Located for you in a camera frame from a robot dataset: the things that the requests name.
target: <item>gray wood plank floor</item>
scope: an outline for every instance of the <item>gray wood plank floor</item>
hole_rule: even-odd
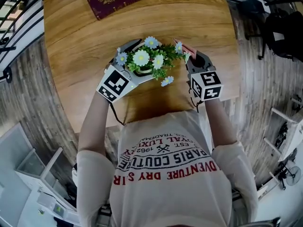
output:
[[[263,142],[266,136],[275,142],[283,120],[272,114],[272,106],[292,115],[290,97],[302,96],[303,63],[272,55],[258,60],[262,40],[247,41],[244,32],[256,31],[251,21],[243,19],[231,4],[241,64],[241,95],[224,102],[224,108],[237,130],[251,161],[256,183],[264,183],[277,167],[277,155]],[[48,63],[44,37],[34,42],[11,65],[13,82],[0,83],[0,136],[17,122],[21,125],[41,159],[47,163],[59,146],[64,155],[59,158],[53,173],[63,183],[71,180],[75,163],[78,136],[68,122]],[[107,128],[107,156],[116,164],[120,127]]]

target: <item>flower pot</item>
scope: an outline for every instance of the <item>flower pot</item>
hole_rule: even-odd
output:
[[[144,42],[141,43],[141,44],[138,44],[135,48],[132,49],[132,51],[137,51],[140,47],[144,46]],[[151,69],[148,69],[148,70],[139,70],[139,71],[134,71],[134,74],[136,76],[139,76],[139,77],[143,77],[143,76],[147,76],[147,75],[151,75],[152,73],[152,70]]]

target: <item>white t-shirt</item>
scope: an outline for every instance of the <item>white t-shirt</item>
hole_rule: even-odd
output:
[[[254,220],[257,190],[242,145],[218,146],[210,156],[195,111],[126,125],[118,155],[116,169],[99,153],[77,155],[83,227],[94,226],[108,199],[117,227],[226,227],[236,223],[232,188],[243,197],[246,221]]]

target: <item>potted plant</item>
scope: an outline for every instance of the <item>potted plant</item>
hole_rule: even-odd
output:
[[[116,62],[127,67],[137,76],[153,75],[158,79],[164,79],[162,86],[173,82],[172,76],[167,76],[167,70],[175,67],[173,64],[176,59],[184,59],[187,63],[190,53],[182,53],[182,43],[178,42],[175,46],[162,44],[152,36],[147,37],[143,43],[136,46],[131,52],[122,52],[117,49],[118,56]]]

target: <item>chair wheel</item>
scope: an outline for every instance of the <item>chair wheel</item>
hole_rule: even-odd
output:
[[[6,77],[7,83],[11,83],[11,81],[13,80],[13,77],[12,77],[12,72],[11,72],[11,68],[10,67],[7,67],[3,71],[3,75]]]

